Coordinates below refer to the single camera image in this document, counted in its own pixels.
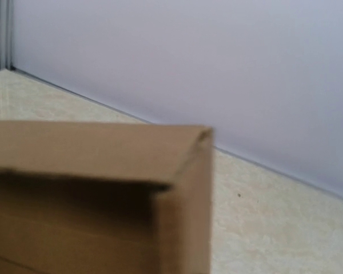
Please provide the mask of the brown cardboard box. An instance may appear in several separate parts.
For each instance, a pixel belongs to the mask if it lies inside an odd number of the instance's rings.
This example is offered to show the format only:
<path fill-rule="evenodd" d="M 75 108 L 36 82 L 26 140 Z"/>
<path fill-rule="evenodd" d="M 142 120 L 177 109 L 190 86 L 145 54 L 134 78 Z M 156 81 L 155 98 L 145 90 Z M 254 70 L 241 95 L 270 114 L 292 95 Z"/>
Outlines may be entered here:
<path fill-rule="evenodd" d="M 0 120 L 0 273 L 209 273 L 213 130 Z"/>

